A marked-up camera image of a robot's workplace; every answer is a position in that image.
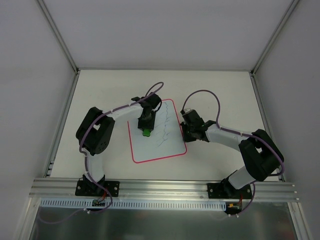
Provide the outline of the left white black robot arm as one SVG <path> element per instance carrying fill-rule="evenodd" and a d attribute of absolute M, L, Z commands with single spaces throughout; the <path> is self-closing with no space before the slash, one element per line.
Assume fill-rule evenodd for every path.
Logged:
<path fill-rule="evenodd" d="M 138 120 L 137 129 L 149 137 L 155 127 L 157 111 L 162 106 L 161 98 L 151 93 L 145 97 L 134 97 L 129 103 L 107 112 L 92 107 L 76 131 L 79 152 L 84 154 L 86 189 L 94 196 L 104 191 L 105 174 L 99 155 L 108 147 L 116 124 Z"/>

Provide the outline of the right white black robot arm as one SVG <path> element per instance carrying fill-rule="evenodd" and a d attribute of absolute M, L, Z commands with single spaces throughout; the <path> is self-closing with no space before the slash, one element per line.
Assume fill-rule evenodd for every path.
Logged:
<path fill-rule="evenodd" d="M 244 166 L 224 178 L 213 192 L 229 199 L 240 195 L 242 188 L 255 182 L 263 182 L 277 168 L 283 168 L 284 157 L 265 130 L 240 133 L 218 125 L 216 121 L 204 121 L 196 110 L 180 111 L 183 121 L 182 139 L 185 143 L 204 141 L 220 144 L 239 151 Z"/>

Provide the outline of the green whiteboard eraser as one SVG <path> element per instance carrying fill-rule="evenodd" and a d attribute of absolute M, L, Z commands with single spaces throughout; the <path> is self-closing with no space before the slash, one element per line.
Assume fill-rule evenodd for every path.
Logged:
<path fill-rule="evenodd" d="M 143 131 L 142 131 L 142 135 L 143 135 L 144 137 L 150 137 L 150 136 L 151 136 L 151 132 L 152 132 L 151 129 L 145 128 L 145 129 L 143 129 Z"/>

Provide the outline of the pink framed whiteboard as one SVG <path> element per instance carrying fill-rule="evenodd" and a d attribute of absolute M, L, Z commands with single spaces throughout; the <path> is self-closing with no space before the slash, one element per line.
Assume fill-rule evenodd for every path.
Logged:
<path fill-rule="evenodd" d="M 178 113 L 172 99 L 162 101 L 150 136 L 144 136 L 143 131 L 138 129 L 137 119 L 129 121 L 127 126 L 131 157 L 136 164 L 179 157 L 187 153 Z"/>

